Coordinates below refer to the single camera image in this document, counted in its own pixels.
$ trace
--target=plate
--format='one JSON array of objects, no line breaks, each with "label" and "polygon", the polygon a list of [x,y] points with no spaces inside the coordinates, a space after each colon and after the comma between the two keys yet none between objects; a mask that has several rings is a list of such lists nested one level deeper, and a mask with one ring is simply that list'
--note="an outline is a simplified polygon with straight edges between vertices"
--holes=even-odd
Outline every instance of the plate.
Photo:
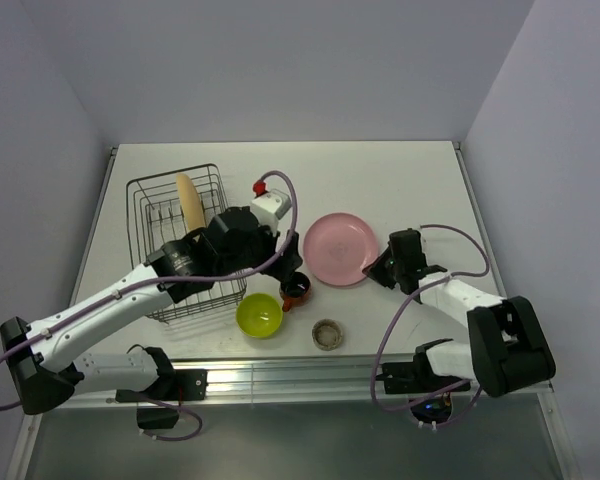
[{"label": "plate", "polygon": [[304,237],[303,254],[318,280],[346,287],[365,278],[362,269],[378,258],[378,241],[362,219],[350,213],[331,213],[311,225]]}]

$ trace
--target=tabletop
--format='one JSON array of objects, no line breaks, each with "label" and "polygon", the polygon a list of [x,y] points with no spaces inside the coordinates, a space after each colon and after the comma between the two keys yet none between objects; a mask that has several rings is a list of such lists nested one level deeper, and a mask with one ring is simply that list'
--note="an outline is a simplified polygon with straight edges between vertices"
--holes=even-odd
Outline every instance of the tabletop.
[{"label": "tabletop", "polygon": [[[397,230],[424,223],[445,223],[465,230],[482,243],[476,217],[451,142],[281,142],[120,145],[77,291],[77,300],[106,288],[132,268],[127,236],[127,184],[166,171],[215,164],[230,205],[248,205],[251,187],[260,175],[281,170],[298,195],[297,230],[302,239],[318,218],[347,212],[362,218],[380,245]],[[277,179],[270,187],[285,189]],[[287,215],[280,230],[289,225]],[[481,257],[469,242],[452,232],[426,231],[429,264],[450,270],[480,270]],[[348,288],[313,282],[313,296],[285,314],[283,325],[270,338],[245,336],[235,321],[236,306],[161,323],[141,318],[95,345],[97,353],[120,353],[132,344],[158,346],[171,359],[260,359],[369,355],[377,351],[387,325],[404,295],[369,279]],[[468,283],[497,293],[493,275]],[[273,278],[247,280],[247,294],[278,297]],[[324,352],[313,344],[311,329],[321,319],[337,321],[344,332],[339,348]],[[438,338],[467,340],[458,323],[432,308],[409,306],[395,328],[386,353],[412,353],[418,345]]]}]

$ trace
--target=mug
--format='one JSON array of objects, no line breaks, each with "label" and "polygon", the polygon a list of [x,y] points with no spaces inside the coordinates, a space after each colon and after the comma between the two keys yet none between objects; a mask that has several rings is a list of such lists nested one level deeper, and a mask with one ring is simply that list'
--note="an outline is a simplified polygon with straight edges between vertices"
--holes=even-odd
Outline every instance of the mug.
[{"label": "mug", "polygon": [[304,273],[294,272],[291,278],[280,283],[282,311],[288,312],[291,307],[302,305],[311,295],[311,281]]}]

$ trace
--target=purple cable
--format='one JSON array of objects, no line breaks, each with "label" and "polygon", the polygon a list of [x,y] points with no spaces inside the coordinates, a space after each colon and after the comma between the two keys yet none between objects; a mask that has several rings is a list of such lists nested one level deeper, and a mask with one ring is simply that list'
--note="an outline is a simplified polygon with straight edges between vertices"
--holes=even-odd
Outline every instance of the purple cable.
[{"label": "purple cable", "polygon": [[[373,368],[371,370],[371,381],[369,383],[369,390],[371,392],[371,400],[373,401],[373,403],[375,405],[377,405],[378,407],[383,409],[385,412],[401,412],[404,410],[409,410],[412,407],[415,407],[416,405],[420,405],[421,403],[426,402],[427,400],[431,400],[432,398],[437,397],[438,395],[442,395],[443,393],[451,392],[454,389],[469,383],[469,380],[460,380],[460,381],[453,383],[445,388],[441,388],[440,390],[436,390],[435,392],[429,393],[429,394],[425,395],[424,397],[412,400],[412,401],[408,402],[406,405],[399,405],[396,407],[388,407],[386,405],[383,405],[382,403],[380,403],[380,401],[378,400],[378,397],[376,395],[376,374],[378,372],[378,368],[380,367],[380,362],[382,361],[382,354],[384,353],[384,349],[387,346],[387,343],[389,342],[389,337],[391,337],[391,333],[393,332],[393,329],[395,328],[396,324],[398,323],[398,320],[400,320],[400,317],[404,313],[405,309],[409,306],[409,304],[422,292],[429,290],[430,288],[436,287],[438,285],[442,285],[443,283],[447,283],[450,279],[452,279],[454,277],[474,277],[474,278],[484,277],[484,276],[488,275],[489,272],[491,271],[491,262],[489,261],[489,256],[487,255],[487,252],[485,252],[484,249],[480,246],[480,244],[468,233],[464,232],[463,230],[460,230],[459,228],[452,227],[450,225],[443,225],[443,224],[439,224],[439,223],[430,223],[430,224],[426,224],[426,225],[421,225],[421,228],[422,229],[440,228],[440,229],[444,229],[444,230],[451,230],[452,232],[462,235],[478,249],[478,251],[480,252],[480,255],[482,255],[482,259],[484,260],[485,268],[482,272],[465,272],[465,271],[451,272],[449,275],[447,275],[444,278],[441,278],[440,280],[436,280],[435,282],[431,282],[427,285],[417,288],[414,292],[412,292],[409,296],[407,296],[407,298],[402,303],[402,305],[400,305],[400,308],[398,308],[398,311],[393,316],[393,319],[391,319],[391,322],[389,323],[389,326],[387,327],[387,331],[384,333],[384,337],[382,337],[382,341],[380,342],[380,346],[378,347],[378,353],[376,353],[376,356],[374,358]],[[469,412],[469,410],[476,404],[476,402],[478,401],[478,397],[480,396],[481,393],[482,393],[482,388],[479,387],[478,390],[476,391],[476,393],[474,394],[473,398],[469,402],[469,404],[459,414],[455,415],[453,418],[450,418],[446,422],[441,423],[440,425],[436,425],[436,427],[442,428],[442,427],[448,426],[448,425],[456,422],[457,420],[461,419],[462,417],[464,417]],[[411,417],[411,418],[414,421],[414,423],[419,424],[419,422],[417,422],[415,418],[413,418],[413,417]]]},{"label": "purple cable", "polygon": [[[273,262],[275,262],[278,258],[280,258],[280,256],[284,253],[284,251],[287,249],[287,247],[291,243],[293,234],[296,231],[296,226],[298,223],[298,199],[296,196],[295,188],[293,187],[293,184],[291,183],[291,179],[287,175],[285,175],[284,173],[282,173],[278,170],[272,170],[272,171],[267,172],[264,175],[262,175],[262,177],[260,177],[260,180],[264,181],[271,176],[280,177],[287,184],[287,188],[289,189],[289,195],[291,197],[292,210],[291,210],[291,226],[289,227],[287,236],[284,239],[284,242],[282,243],[282,245],[280,246],[280,249],[276,253],[274,253],[269,260],[267,260],[262,265],[259,265],[258,267],[254,268],[252,270],[246,270],[244,272],[234,273],[232,275],[223,275],[223,276],[217,276],[217,277],[204,277],[204,276],[175,277],[174,276],[174,277],[160,277],[160,278],[152,278],[149,280],[143,280],[141,282],[137,282],[137,283],[129,285],[128,287],[120,289],[119,296],[117,298],[119,299],[120,296],[125,296],[131,292],[138,290],[139,288],[146,287],[149,285],[156,285],[156,284],[161,284],[161,283],[228,282],[231,280],[238,280],[241,278],[250,277],[251,275],[255,275],[255,274],[260,273],[263,270],[266,270],[267,268],[269,268],[273,264]],[[114,297],[113,295],[108,295],[106,297],[103,297],[100,300],[97,300],[96,302],[92,303],[91,305],[83,308],[79,312],[76,312],[73,315],[68,316],[66,319],[62,320],[61,322],[58,322],[53,327],[50,327],[49,332],[55,333],[58,330],[66,327],[67,325],[70,325],[73,322],[75,322],[76,320],[82,318],[83,316],[93,312],[94,310],[97,310],[98,308],[101,308],[101,307],[107,305],[108,303],[110,303],[114,300],[117,300],[117,298]],[[39,334],[39,335],[36,335],[34,337],[31,337],[31,338],[25,340],[22,343],[19,343],[18,345],[16,345],[13,348],[10,348],[6,352],[4,352],[2,355],[0,355],[0,364],[2,362],[6,361],[8,358],[10,358],[15,353],[17,353],[25,348],[28,348],[31,345],[38,343],[41,340],[44,340],[44,338],[45,338],[44,335]],[[0,412],[6,411],[6,410],[11,410],[12,408],[19,407],[20,405],[21,405],[20,402],[14,402],[14,403],[10,403],[7,405],[0,405]],[[187,414],[193,416],[200,422],[200,427],[194,432],[193,435],[190,434],[190,435],[186,435],[185,437],[176,437],[176,438],[164,437],[164,438],[159,438],[160,440],[163,440],[163,439],[166,441],[187,440],[199,433],[200,429],[202,428],[202,420],[194,412],[190,411],[187,408],[176,407],[175,405],[170,405],[168,403],[165,403],[164,405],[161,405],[161,406],[166,406],[166,408],[174,408],[178,411],[182,411],[184,413],[187,413]]]}]

